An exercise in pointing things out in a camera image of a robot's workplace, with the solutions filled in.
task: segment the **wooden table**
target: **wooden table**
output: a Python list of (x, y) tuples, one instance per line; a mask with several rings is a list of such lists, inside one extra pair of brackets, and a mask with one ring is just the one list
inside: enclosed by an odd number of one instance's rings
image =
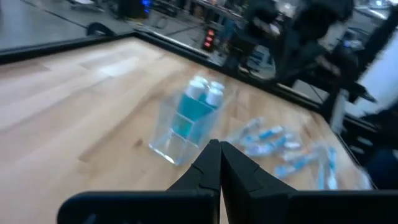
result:
[[(149, 138), (160, 100), (199, 71), (238, 86), (224, 135), (266, 116), (306, 146), (327, 141), (340, 187), (356, 187), (358, 170), (320, 115), (131, 38), (0, 67), (0, 223), (55, 223), (61, 203), (86, 190), (167, 189), (189, 166), (152, 152)], [(272, 172), (281, 161), (256, 162)], [(314, 187), (310, 168), (284, 181)]]

